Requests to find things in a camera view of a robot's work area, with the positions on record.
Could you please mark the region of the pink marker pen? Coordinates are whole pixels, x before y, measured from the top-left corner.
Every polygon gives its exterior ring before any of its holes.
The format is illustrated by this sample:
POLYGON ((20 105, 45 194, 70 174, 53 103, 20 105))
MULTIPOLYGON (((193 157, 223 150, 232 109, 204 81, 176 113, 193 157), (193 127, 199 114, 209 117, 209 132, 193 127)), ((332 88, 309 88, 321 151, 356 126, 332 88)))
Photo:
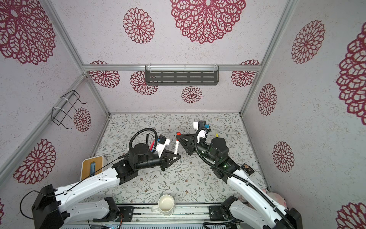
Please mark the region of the pink marker pen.
POLYGON ((154 146, 155 140, 152 142, 151 146, 150 146, 150 151, 153 151, 153 146, 154 146))

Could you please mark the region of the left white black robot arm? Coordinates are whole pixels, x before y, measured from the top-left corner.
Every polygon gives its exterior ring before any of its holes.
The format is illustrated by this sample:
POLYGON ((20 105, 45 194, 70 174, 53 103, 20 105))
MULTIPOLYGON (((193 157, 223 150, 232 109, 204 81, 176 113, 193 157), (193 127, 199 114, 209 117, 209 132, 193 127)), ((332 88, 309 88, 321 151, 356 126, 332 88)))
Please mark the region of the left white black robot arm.
POLYGON ((34 227, 59 229, 72 222, 113 221, 120 216, 120 209, 112 197, 88 203, 84 199, 134 179, 140 169, 160 167, 164 171, 180 158, 178 153, 165 148, 162 152, 153 153, 147 144, 140 143, 99 174, 64 187, 47 185, 39 191, 31 207, 34 227))

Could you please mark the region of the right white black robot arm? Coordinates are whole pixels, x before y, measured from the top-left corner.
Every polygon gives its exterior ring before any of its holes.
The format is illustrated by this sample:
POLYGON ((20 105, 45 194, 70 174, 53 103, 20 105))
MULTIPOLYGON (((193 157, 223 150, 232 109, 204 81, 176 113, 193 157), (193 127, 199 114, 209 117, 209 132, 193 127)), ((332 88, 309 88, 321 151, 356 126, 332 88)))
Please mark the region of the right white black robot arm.
POLYGON ((262 191, 229 156, 223 138, 215 137, 207 144, 205 137, 193 134, 176 135, 186 153, 197 155, 224 183, 239 192, 250 204, 238 199, 227 199, 226 209, 231 216, 254 229, 301 229, 302 216, 294 208, 288 209, 262 191))

